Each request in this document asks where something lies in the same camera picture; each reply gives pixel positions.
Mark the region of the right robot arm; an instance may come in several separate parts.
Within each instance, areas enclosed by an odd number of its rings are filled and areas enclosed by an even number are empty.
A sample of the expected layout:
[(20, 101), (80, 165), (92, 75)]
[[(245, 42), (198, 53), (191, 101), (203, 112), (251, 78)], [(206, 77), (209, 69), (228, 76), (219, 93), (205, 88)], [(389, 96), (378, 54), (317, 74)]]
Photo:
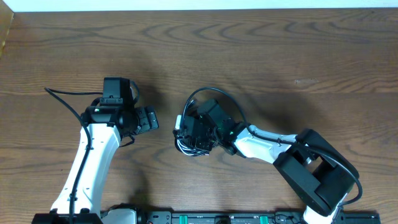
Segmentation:
[(333, 223), (359, 173), (312, 129), (276, 134), (235, 121), (215, 99), (177, 116), (176, 148), (187, 156), (205, 156), (216, 147), (228, 154), (272, 164), (306, 205), (305, 223)]

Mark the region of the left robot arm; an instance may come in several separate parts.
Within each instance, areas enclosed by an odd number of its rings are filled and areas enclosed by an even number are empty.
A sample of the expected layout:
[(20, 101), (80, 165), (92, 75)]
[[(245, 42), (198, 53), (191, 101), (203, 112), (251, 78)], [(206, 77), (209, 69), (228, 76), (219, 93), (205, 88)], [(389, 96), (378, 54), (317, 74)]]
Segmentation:
[(123, 138), (133, 144), (138, 134), (159, 127), (153, 107), (137, 107), (139, 88), (120, 77), (104, 78), (85, 112), (76, 115), (81, 124), (80, 144), (67, 181), (48, 213), (37, 213), (33, 223), (146, 223), (147, 215), (121, 203), (101, 211), (101, 199), (109, 167)]

